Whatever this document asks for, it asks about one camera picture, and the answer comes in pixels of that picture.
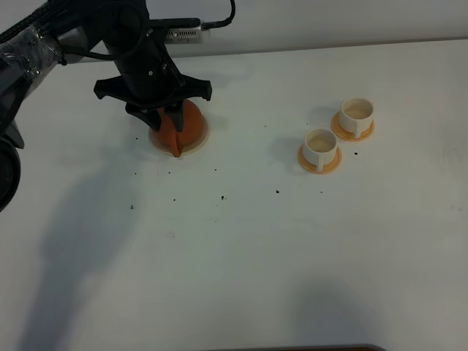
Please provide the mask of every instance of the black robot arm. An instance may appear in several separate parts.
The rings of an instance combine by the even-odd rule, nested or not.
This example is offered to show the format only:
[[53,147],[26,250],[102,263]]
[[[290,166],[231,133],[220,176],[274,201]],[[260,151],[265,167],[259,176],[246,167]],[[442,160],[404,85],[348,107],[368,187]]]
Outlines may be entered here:
[[[57,64],[82,57],[114,61],[120,76],[96,82],[94,92],[127,103],[126,111],[159,130],[163,107],[181,132],[183,100],[211,98],[207,80],[182,75],[167,53],[173,29],[209,30],[230,24],[198,18],[150,20],[145,0],[49,0],[30,16],[0,34],[0,211],[18,187],[20,167],[15,148],[24,143],[14,124],[21,102]],[[91,49],[103,41],[109,54]]]

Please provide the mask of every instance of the white table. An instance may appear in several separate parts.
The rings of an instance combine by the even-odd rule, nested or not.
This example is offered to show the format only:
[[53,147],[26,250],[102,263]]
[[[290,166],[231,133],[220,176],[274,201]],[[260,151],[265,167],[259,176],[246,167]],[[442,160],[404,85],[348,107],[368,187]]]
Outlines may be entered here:
[[[466,350],[467,62],[468,41],[179,59],[214,88],[182,159],[94,96],[113,64],[55,69],[17,117],[0,349]],[[350,97],[375,133],[306,173],[304,133]]]

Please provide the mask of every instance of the black cable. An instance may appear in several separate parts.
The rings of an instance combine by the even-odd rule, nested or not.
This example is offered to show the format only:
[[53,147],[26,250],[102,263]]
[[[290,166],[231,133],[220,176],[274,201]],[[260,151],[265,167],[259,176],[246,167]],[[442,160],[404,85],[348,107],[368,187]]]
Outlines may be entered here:
[[146,37],[146,26],[145,26],[145,18],[143,17],[143,14],[140,12],[138,7],[136,7],[134,4],[129,3],[128,1],[108,1],[99,4],[99,6],[92,7],[89,12],[91,11],[96,11],[100,10],[106,7],[115,7],[116,5],[127,5],[135,10],[137,13],[138,17],[140,17],[140,22],[141,22],[141,31],[140,31],[140,36],[138,37],[137,42],[135,45],[129,49],[128,51],[124,53],[117,53],[113,55],[108,55],[104,53],[94,53],[92,51],[87,51],[82,48],[74,48],[72,46],[66,46],[66,45],[61,45],[61,49],[63,53],[71,53],[74,55],[79,55],[83,57],[89,57],[90,59],[96,59],[96,60],[103,60],[103,61],[115,61],[117,59],[122,59],[123,57],[131,56],[133,53],[135,53],[136,50],[141,46],[143,43],[143,40]]
[[207,31],[209,29],[214,29],[214,28],[222,28],[222,27],[225,27],[225,26],[229,26],[232,22],[233,22],[233,19],[235,17],[235,2],[234,0],[230,0],[231,1],[231,14],[228,18],[226,18],[225,20],[219,20],[217,22],[206,22],[206,23],[202,23],[202,30],[203,31]]

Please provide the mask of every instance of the orange base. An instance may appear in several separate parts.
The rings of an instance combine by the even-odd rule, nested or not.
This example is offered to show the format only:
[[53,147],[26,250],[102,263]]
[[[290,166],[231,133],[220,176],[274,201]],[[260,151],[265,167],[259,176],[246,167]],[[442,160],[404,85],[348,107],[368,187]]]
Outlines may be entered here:
[[[182,146],[182,150],[181,150],[182,155],[196,152],[196,150],[202,148],[205,145],[208,139],[208,136],[210,135],[210,127],[203,116],[202,116],[202,119],[203,119],[203,130],[202,130],[200,137],[196,139],[195,142]],[[173,155],[171,148],[161,143],[161,141],[159,141],[159,139],[156,137],[155,131],[152,130],[151,128],[149,129],[149,139],[151,140],[151,143],[154,145],[154,147],[156,147],[163,154],[166,154],[169,156]]]
[[209,134],[208,123],[200,109],[189,100],[184,100],[184,128],[177,132],[170,114],[163,107],[158,108],[161,127],[158,131],[150,129],[150,140],[164,154],[180,157],[203,146]]
[[342,140],[351,141],[358,143],[370,137],[374,133],[374,121],[372,121],[371,126],[365,132],[361,133],[361,137],[358,139],[354,138],[354,134],[344,130],[339,124],[339,112],[335,114],[331,120],[331,130]]
[[329,174],[332,173],[336,168],[341,163],[341,149],[338,147],[336,149],[336,155],[335,158],[333,159],[332,162],[330,162],[328,165],[323,166],[323,171],[322,172],[317,172],[317,166],[311,165],[310,163],[307,162],[307,160],[304,158],[304,154],[302,152],[303,145],[299,148],[298,151],[298,161],[299,164],[302,166],[304,170],[307,172],[313,173],[313,174]]

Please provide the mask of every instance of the small white cup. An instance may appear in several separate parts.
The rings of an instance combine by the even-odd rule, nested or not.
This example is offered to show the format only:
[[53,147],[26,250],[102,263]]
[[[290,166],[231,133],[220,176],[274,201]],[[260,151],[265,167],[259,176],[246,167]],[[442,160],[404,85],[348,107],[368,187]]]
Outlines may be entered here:
[[317,172],[323,171],[323,166],[331,163],[336,156],[338,139],[327,129],[311,129],[304,137],[302,153],[304,159],[317,167]]
[[374,106],[366,99],[348,99],[341,104],[339,125],[347,132],[353,133],[355,139],[371,127],[374,120]]

